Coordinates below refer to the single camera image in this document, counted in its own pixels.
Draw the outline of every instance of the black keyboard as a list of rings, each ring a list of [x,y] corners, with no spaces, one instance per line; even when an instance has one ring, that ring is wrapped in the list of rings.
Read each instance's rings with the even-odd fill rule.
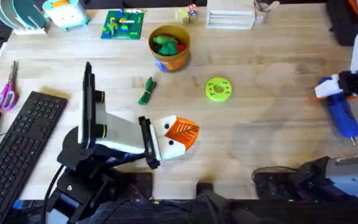
[[[0,143],[0,223],[18,198],[67,100],[32,92]]]

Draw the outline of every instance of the yellow cup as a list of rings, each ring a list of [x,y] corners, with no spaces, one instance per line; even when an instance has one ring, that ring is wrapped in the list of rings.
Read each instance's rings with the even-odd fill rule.
[[[179,40],[184,46],[185,50],[180,52],[179,54],[172,56],[163,56],[159,55],[157,52],[154,52],[154,37],[158,37],[160,35],[167,35],[171,37],[175,37]],[[190,48],[190,36],[187,31],[180,27],[174,25],[164,25],[155,29],[149,37],[149,48],[152,54],[154,55],[154,59],[157,63],[157,66],[163,72],[172,72],[181,69],[186,63],[189,54]]]

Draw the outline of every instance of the green lego baseplate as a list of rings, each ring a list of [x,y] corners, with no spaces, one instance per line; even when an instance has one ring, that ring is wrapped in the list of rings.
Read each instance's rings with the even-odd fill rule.
[[[102,39],[139,40],[145,10],[109,11],[104,22]]]

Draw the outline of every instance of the orange object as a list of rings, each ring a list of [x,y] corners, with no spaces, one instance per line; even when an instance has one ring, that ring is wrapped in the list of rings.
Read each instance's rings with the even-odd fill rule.
[[[356,0],[347,0],[348,3],[351,5],[352,10],[354,11],[354,13],[357,15],[358,17],[358,6],[357,6],[357,2]]]
[[[315,101],[319,101],[319,100],[325,100],[326,97],[321,97],[321,98],[317,98],[317,97],[309,97],[309,100],[312,101],[312,102],[315,102]],[[346,97],[347,100],[354,100],[354,99],[358,99],[358,96],[347,96]]]
[[[177,118],[165,137],[184,144],[187,151],[196,141],[199,130],[200,127],[196,123],[186,118]]]
[[[57,1],[52,4],[52,7],[66,6],[68,4],[70,4],[69,1]]]

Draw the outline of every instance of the scissors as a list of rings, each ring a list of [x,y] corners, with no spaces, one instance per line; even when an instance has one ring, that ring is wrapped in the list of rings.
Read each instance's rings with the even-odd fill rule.
[[[4,89],[0,93],[0,108],[3,110],[12,109],[16,103],[19,95],[15,91],[14,80],[17,75],[17,61],[13,61],[13,65],[11,68],[11,73],[9,74],[9,79]]]

